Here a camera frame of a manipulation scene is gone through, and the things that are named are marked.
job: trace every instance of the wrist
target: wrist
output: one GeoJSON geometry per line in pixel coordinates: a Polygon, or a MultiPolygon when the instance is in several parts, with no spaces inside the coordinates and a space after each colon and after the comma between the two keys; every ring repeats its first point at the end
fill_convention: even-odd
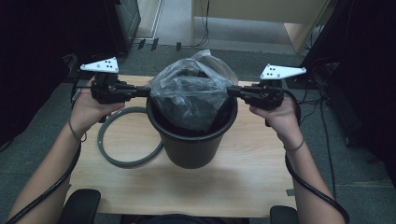
{"type": "Polygon", "coordinates": [[[72,114],[69,118],[69,121],[73,127],[73,131],[75,131],[78,136],[83,136],[84,133],[91,128],[91,126],[87,124],[86,120],[79,115],[72,114]]]}
{"type": "Polygon", "coordinates": [[[69,129],[69,131],[71,132],[71,134],[73,134],[73,136],[74,136],[78,141],[80,141],[80,142],[85,142],[85,140],[87,140],[87,131],[88,131],[88,130],[81,129],[81,128],[79,128],[77,125],[74,126],[74,125],[72,124],[71,119],[69,119],[69,120],[67,121],[67,126],[68,126],[68,129],[69,129]]]}
{"type": "Polygon", "coordinates": [[[286,151],[296,151],[305,144],[301,132],[290,134],[289,136],[279,135],[278,138],[282,141],[283,148],[285,148],[286,151]]]}

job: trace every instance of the bucket rim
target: bucket rim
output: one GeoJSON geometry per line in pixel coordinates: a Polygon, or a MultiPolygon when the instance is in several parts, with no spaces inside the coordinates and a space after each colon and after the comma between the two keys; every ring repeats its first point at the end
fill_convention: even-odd
{"type": "Polygon", "coordinates": [[[179,135],[176,133],[171,133],[168,130],[166,130],[153,116],[152,113],[152,100],[151,97],[148,97],[147,103],[146,103],[146,109],[147,109],[147,114],[148,114],[148,120],[151,122],[152,126],[160,133],[160,136],[165,136],[167,138],[177,140],[177,141],[183,141],[183,142],[189,142],[189,143],[196,143],[196,142],[206,142],[206,141],[211,141],[213,139],[216,139],[218,137],[222,137],[232,126],[233,123],[235,122],[237,113],[238,113],[238,102],[236,97],[230,97],[232,98],[232,104],[233,110],[230,115],[230,119],[227,120],[224,126],[222,126],[220,129],[217,131],[203,135],[203,136],[195,136],[195,137],[189,137],[189,136],[183,136],[179,135]]]}

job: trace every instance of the gray rubber ring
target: gray rubber ring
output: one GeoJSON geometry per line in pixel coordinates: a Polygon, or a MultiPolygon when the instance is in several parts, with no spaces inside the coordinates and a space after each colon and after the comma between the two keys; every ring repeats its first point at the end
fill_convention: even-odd
{"type": "Polygon", "coordinates": [[[135,106],[135,107],[128,107],[128,108],[123,108],[122,110],[118,111],[117,113],[113,114],[111,117],[109,117],[106,122],[102,125],[102,127],[99,130],[98,137],[97,137],[97,143],[99,147],[99,151],[102,153],[102,155],[108,160],[111,164],[118,166],[120,168],[135,168],[137,166],[141,166],[152,159],[154,159],[163,149],[163,142],[160,142],[160,144],[157,146],[157,148],[154,149],[153,152],[151,152],[147,157],[138,160],[138,161],[116,161],[110,156],[107,155],[105,148],[103,146],[103,138],[105,135],[105,131],[107,127],[117,118],[130,114],[130,113],[144,113],[146,114],[146,108],[145,107],[140,107],[140,106],[135,106]]]}

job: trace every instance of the chair armrest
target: chair armrest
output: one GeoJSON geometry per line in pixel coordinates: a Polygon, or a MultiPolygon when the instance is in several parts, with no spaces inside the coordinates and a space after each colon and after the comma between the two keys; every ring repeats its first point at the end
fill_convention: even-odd
{"type": "Polygon", "coordinates": [[[70,195],[64,206],[59,224],[92,224],[101,194],[96,189],[78,189],[70,195]]]}
{"type": "Polygon", "coordinates": [[[271,224],[299,224],[297,211],[292,207],[273,206],[270,210],[271,224]]]}

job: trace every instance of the gray carpet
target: gray carpet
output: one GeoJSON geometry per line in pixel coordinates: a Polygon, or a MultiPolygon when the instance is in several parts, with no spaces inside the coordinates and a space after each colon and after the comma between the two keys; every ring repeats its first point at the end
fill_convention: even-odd
{"type": "MultiPolygon", "coordinates": [[[[190,57],[198,49],[150,46],[131,53],[119,63],[120,74],[155,76],[170,63],[190,57]]],[[[258,80],[268,63],[298,66],[303,57],[286,54],[252,53],[212,50],[212,54],[226,62],[240,80],[258,80]]],[[[29,176],[48,152],[51,144],[70,114],[71,84],[61,84],[47,103],[37,112],[27,130],[0,154],[0,223],[5,223],[10,206],[29,176]]],[[[291,90],[303,99],[304,90],[291,90]]],[[[306,100],[317,100],[318,90],[307,92],[306,100]]],[[[383,163],[368,162],[374,156],[365,148],[345,146],[345,135],[330,105],[323,105],[323,117],[329,133],[330,152],[334,169],[338,202],[348,211],[352,224],[396,223],[396,190],[391,185],[383,163]]],[[[307,117],[302,130],[323,178],[332,188],[332,175],[326,144],[326,133],[320,105],[302,105],[307,117]]],[[[119,215],[98,215],[97,224],[117,224],[119,215]]],[[[251,223],[269,223],[267,218],[253,218],[251,223]]]]}

